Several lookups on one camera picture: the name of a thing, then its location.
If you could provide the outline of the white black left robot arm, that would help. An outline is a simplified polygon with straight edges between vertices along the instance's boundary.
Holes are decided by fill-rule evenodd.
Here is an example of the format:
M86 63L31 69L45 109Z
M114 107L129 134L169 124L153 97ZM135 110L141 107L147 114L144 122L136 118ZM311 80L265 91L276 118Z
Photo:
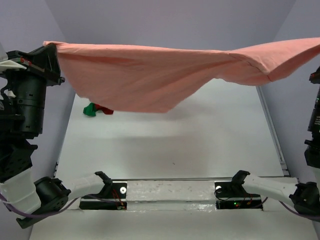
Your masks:
M33 181L31 156L38 146L30 140L43 132L47 87L65 81L55 44L7 52L0 76L7 81L0 91L0 198L20 227L60 214L81 197L108 196L113 182L101 171L68 185L50 177Z

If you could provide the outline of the pink t shirt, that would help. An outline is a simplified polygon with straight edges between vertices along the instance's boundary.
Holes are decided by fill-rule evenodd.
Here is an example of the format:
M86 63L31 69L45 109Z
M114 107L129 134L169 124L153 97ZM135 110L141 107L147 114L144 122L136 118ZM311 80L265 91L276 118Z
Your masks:
M284 79L320 53L317 37L235 50L55 42L76 94L114 111L166 113L213 79L261 86Z

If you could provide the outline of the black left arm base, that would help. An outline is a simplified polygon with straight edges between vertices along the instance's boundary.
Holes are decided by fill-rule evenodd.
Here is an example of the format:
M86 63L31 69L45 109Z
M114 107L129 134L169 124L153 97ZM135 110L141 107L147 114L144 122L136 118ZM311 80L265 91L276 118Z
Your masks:
M125 211L127 209L127 182L114 181L108 193L87 195L80 199L81 210Z

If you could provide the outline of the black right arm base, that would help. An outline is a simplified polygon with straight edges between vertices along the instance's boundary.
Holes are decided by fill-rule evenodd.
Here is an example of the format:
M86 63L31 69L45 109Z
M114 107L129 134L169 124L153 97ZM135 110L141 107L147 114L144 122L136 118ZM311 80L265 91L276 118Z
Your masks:
M218 181L214 183L215 207L217 210L263 209L266 198L258 194L247 193L244 190L233 189L231 182Z

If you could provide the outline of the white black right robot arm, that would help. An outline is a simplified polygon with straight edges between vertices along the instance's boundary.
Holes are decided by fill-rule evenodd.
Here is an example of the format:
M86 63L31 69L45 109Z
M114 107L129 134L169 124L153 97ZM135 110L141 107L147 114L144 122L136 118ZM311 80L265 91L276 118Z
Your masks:
M314 101L307 131L311 139L304 144L304 159L312 170L315 181L286 183L266 177L258 177L245 170L239 170L230 181L230 190L235 196L257 194L278 201L294 215L320 221L320 93Z

